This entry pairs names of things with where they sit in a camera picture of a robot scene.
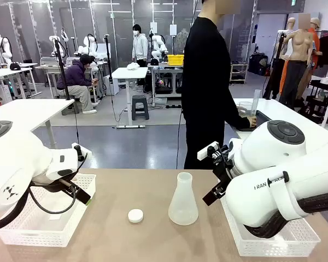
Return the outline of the grey plastic stool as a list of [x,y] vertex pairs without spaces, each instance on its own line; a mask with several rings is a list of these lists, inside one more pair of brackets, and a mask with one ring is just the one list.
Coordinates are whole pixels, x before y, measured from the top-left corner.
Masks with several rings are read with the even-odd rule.
[[145,95],[132,96],[132,120],[135,121],[139,117],[145,120],[150,118],[147,97]]

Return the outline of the clear plastic graduated cylinder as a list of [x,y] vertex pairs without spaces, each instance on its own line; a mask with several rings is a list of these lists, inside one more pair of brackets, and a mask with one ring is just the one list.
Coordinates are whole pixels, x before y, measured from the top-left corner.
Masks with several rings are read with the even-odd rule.
[[252,102],[251,111],[250,111],[250,116],[251,117],[256,116],[257,105],[258,105],[258,102],[259,102],[260,94],[261,94],[261,90],[255,90],[254,91],[253,102]]

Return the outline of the white side table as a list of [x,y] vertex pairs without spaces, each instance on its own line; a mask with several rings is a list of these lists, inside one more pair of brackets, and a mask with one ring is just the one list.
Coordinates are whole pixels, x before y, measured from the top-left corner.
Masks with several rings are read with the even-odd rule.
[[17,99],[0,106],[0,120],[11,121],[29,131],[45,125],[50,147],[55,149],[51,119],[73,103],[73,99]]

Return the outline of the bare beige mannequin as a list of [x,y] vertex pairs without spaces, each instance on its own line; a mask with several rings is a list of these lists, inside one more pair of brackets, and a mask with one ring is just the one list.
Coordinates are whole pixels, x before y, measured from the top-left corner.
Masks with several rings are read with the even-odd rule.
[[311,15],[298,15],[298,30],[290,33],[284,40],[284,45],[292,41],[292,53],[289,56],[283,89],[279,102],[294,109],[298,85],[311,61],[313,50],[313,35],[308,30],[311,27]]

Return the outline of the translucent plastic conical flask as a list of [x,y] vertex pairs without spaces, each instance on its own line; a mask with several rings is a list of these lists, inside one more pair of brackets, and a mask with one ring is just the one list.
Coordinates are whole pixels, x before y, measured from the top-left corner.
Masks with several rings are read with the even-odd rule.
[[192,179],[188,172],[180,172],[177,175],[177,186],[168,209],[170,220],[177,225],[191,225],[198,219]]

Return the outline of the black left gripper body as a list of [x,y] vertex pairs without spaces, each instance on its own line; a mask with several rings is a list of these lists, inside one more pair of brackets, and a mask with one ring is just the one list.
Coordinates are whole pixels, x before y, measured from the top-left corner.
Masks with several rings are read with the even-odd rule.
[[50,184],[42,184],[38,182],[31,182],[31,186],[33,187],[43,187],[49,192],[60,192],[60,191],[66,191],[71,192],[72,188],[74,188],[76,191],[79,190],[79,186],[77,186],[75,183],[72,182],[72,179],[75,177],[76,173],[71,173],[69,175],[63,176],[55,181],[53,181]]

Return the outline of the white mannequin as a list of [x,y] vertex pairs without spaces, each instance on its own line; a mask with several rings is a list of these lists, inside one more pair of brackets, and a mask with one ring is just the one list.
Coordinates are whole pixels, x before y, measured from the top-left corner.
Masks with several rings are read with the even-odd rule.
[[[296,19],[294,17],[288,18],[287,26],[286,26],[286,35],[289,35],[294,30]],[[292,40],[290,39],[286,44],[283,45],[282,51],[281,51],[281,58],[283,60],[289,59],[289,56],[292,54]]]

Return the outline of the person's right forearm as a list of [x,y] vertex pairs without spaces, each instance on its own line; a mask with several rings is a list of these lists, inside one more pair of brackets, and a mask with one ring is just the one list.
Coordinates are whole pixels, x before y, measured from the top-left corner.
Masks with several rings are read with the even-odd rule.
[[238,109],[235,107],[232,110],[230,110],[227,115],[225,116],[225,121],[239,129],[239,128],[250,128],[249,121],[247,117],[241,117],[238,113]]

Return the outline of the seated person purple hoodie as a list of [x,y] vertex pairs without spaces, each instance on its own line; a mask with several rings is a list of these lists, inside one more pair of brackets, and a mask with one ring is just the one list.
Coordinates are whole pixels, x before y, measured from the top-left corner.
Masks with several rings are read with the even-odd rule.
[[95,61],[94,56],[83,54],[79,60],[74,60],[72,65],[65,71],[66,86],[70,96],[79,99],[83,114],[95,114],[95,107],[99,102],[93,103],[89,88],[97,86],[98,79],[87,79],[85,71]]

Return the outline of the person in black sweater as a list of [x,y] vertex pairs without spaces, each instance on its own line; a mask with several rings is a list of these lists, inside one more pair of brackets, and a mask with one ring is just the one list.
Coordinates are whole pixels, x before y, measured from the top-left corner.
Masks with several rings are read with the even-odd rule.
[[186,125],[184,168],[212,170],[197,153],[213,142],[224,143],[225,116],[237,108],[229,90],[231,59],[217,25],[226,14],[240,10],[238,0],[201,0],[184,48],[181,105]]

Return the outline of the white round flask cap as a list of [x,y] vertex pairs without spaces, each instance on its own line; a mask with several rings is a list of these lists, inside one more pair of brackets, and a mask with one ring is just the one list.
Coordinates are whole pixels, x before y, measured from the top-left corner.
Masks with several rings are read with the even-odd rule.
[[132,209],[128,212],[127,217],[131,223],[140,223],[144,218],[144,213],[140,209]]

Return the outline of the wooden shoe rack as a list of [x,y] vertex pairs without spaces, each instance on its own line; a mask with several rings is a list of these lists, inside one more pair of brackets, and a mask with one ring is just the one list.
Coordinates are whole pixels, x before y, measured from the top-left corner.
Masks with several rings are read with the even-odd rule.
[[246,62],[232,62],[230,72],[231,84],[244,84],[248,73],[248,64]]

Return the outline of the yellow plastic crate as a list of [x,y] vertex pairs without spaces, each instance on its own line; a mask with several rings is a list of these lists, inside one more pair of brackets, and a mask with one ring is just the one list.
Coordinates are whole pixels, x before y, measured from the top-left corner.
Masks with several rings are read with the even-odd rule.
[[182,66],[184,55],[167,55],[169,66]]

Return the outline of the white standing desk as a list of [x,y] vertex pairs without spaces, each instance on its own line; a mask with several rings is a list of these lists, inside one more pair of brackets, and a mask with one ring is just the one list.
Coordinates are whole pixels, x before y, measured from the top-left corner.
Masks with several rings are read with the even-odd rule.
[[144,79],[147,74],[147,67],[138,67],[137,69],[129,70],[125,67],[119,67],[112,73],[112,79],[124,79],[126,85],[126,101],[127,101],[127,113],[128,124],[117,125],[117,129],[137,129],[145,128],[145,125],[134,125],[132,122],[132,102],[130,98],[130,80]]

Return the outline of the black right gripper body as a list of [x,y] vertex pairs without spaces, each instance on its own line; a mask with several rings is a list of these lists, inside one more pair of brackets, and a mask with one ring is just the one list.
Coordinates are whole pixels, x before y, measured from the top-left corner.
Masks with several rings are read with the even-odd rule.
[[228,186],[232,176],[232,168],[234,165],[232,164],[232,160],[228,160],[228,152],[229,148],[227,145],[220,147],[218,145],[218,149],[212,154],[213,158],[213,174],[218,178],[222,186]]

